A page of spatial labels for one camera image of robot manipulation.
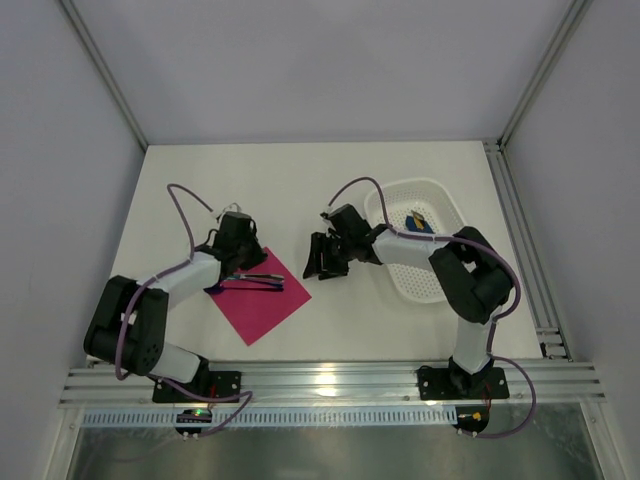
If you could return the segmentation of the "purple metal spoon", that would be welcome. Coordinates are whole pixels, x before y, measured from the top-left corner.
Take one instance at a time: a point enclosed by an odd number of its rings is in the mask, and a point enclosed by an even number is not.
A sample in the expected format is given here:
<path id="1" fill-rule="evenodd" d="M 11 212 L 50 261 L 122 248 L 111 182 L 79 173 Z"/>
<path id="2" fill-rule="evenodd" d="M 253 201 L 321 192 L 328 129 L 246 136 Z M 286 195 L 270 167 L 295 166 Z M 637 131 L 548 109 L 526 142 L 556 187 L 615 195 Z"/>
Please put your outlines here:
<path id="1" fill-rule="evenodd" d="M 252 285 L 244 282 L 231 282 L 230 284 L 224 285 L 222 282 L 211 287 L 205 288 L 204 291 L 207 294 L 218 295 L 223 292 L 232 291 L 232 290 L 249 290 L 249 291 L 283 291 L 283 290 L 275 290 L 268 289 L 265 287 L 261 287 L 259 285 Z"/>

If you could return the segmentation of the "pink paper napkin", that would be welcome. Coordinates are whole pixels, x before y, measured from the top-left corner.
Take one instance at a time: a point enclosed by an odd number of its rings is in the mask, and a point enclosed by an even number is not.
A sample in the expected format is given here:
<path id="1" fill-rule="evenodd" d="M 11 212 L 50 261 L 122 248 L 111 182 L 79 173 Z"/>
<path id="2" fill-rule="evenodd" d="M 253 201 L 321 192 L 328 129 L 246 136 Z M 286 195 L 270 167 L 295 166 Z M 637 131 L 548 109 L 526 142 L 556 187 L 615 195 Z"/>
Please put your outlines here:
<path id="1" fill-rule="evenodd" d="M 260 265 L 236 274 L 283 275 L 283 291 L 232 290 L 210 295 L 222 315 L 243 342 L 250 346 L 293 315 L 311 300 L 311 294 L 268 248 L 266 260 Z"/>

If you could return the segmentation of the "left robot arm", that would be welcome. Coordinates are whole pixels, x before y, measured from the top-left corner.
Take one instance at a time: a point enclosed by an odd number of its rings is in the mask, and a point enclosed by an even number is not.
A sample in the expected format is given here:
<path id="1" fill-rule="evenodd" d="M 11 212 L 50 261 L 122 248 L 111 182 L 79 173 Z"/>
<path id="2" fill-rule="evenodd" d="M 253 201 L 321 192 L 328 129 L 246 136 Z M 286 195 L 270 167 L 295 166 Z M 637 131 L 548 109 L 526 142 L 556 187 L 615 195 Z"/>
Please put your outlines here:
<path id="1" fill-rule="evenodd" d="M 196 247 L 183 264 L 146 281 L 122 275 L 108 280 L 84 338 L 85 353 L 118 365 L 121 373 L 192 382 L 204 359 L 165 340 L 169 311 L 266 258 L 252 217 L 224 213 L 213 243 Z"/>

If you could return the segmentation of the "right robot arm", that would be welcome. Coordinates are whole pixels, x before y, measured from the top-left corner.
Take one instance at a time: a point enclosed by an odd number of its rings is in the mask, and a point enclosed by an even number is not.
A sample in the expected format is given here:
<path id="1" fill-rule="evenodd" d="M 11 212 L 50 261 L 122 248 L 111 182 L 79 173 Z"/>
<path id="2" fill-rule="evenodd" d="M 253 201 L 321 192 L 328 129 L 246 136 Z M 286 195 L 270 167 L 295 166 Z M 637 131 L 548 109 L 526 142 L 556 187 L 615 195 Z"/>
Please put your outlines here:
<path id="1" fill-rule="evenodd" d="M 490 349 L 516 279 L 477 229 L 465 227 L 450 236 L 437 236 L 398 231 L 388 224 L 371 226 L 351 204 L 323 218 L 328 228 L 310 237 L 304 278 L 345 277 L 352 261 L 417 268 L 435 275 L 456 313 L 456 344 L 447 365 L 416 371 L 421 399 L 508 398 L 506 375 Z"/>

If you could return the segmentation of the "blue packet in basket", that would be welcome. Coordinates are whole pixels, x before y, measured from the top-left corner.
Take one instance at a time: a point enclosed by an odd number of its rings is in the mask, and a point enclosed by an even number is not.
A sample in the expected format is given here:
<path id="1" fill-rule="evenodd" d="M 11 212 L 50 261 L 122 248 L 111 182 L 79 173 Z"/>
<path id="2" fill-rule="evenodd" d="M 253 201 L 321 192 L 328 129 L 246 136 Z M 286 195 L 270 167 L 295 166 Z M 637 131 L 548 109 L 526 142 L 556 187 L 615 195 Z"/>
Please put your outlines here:
<path id="1" fill-rule="evenodd" d="M 425 217 L 419 212 L 412 211 L 405 218 L 406 230 L 413 233 L 433 234 L 434 231 Z"/>

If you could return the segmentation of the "white perforated plastic basket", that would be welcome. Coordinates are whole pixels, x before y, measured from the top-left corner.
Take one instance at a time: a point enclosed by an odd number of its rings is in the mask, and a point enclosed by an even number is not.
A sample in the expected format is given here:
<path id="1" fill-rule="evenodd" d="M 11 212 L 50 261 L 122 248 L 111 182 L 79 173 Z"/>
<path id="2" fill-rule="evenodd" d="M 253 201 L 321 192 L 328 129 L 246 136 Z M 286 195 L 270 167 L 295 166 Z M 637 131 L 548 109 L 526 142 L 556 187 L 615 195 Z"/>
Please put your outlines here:
<path id="1" fill-rule="evenodd" d="M 450 236 L 465 226 L 449 192 L 429 178 L 400 180 L 373 189 L 365 197 L 364 212 L 371 226 L 389 223 L 398 231 L 407 231 L 407 222 L 417 213 L 430 237 Z M 434 304 L 444 302 L 446 297 L 429 257 L 443 246 L 431 239 L 412 240 L 385 231 L 377 236 L 373 250 L 404 299 Z"/>

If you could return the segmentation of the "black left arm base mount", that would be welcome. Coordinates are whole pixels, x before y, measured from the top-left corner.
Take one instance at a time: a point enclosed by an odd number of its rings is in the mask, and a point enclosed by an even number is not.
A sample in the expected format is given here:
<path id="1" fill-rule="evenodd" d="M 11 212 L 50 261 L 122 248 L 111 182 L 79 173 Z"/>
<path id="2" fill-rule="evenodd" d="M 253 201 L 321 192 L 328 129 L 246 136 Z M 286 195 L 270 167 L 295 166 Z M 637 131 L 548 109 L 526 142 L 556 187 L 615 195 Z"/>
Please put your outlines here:
<path id="1" fill-rule="evenodd" d="M 200 369 L 192 381 L 188 383 L 178 383 L 184 390 L 198 397 L 206 397 L 207 403 L 211 398 L 222 399 L 232 397 L 230 403 L 238 403 L 235 396 L 240 394 L 242 373 L 233 370 L 210 370 L 208 367 Z M 152 402 L 157 404 L 169 403 L 189 403 L 196 402 L 192 396 L 182 393 L 174 386 L 165 382 L 156 382 Z"/>

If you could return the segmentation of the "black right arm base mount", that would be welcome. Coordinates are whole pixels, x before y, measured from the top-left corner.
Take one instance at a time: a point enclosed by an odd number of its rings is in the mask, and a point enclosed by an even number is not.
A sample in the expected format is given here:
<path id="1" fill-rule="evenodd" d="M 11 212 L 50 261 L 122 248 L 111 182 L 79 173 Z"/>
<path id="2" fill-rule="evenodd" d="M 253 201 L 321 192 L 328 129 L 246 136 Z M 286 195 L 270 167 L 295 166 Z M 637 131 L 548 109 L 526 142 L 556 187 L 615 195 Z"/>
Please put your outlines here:
<path id="1" fill-rule="evenodd" d="M 487 365 L 476 374 L 454 367 L 421 366 L 416 370 L 421 400 L 483 400 L 510 398 L 504 370 Z"/>

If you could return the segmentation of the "aluminium frame rail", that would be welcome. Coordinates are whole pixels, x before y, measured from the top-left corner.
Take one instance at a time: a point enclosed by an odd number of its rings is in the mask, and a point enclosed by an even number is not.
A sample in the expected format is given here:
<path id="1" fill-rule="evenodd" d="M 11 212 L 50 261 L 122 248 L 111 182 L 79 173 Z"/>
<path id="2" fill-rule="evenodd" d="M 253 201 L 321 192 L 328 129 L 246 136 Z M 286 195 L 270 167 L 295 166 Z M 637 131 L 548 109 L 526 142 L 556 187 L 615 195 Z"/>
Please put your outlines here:
<path id="1" fill-rule="evenodd" d="M 604 402 L 606 393 L 594 366 L 567 360 L 520 360 L 544 403 Z M 239 371 L 241 388 L 256 406 L 418 405 L 420 362 L 216 362 L 215 370 Z M 113 367 L 93 362 L 69 371 L 58 406 L 149 406 L 153 382 L 116 379 Z"/>

